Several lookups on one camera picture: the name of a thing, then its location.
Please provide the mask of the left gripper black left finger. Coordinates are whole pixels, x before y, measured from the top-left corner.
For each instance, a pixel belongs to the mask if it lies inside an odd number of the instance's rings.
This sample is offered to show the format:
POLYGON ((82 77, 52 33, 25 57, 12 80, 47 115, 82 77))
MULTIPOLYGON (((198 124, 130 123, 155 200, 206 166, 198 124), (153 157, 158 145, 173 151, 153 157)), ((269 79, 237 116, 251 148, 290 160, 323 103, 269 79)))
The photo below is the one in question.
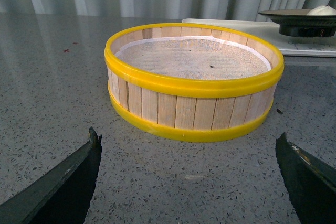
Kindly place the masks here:
POLYGON ((1 204, 1 223, 84 223, 96 188, 101 140, 90 127, 86 144, 1 204))

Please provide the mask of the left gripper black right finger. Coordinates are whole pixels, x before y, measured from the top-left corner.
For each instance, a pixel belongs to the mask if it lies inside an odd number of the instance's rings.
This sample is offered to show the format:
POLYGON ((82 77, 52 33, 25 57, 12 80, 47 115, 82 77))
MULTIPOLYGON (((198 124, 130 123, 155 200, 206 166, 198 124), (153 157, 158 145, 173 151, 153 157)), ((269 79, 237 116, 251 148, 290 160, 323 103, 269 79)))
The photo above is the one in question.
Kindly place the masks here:
POLYGON ((301 223, 335 223, 335 168, 287 140, 276 139, 276 158, 301 223))

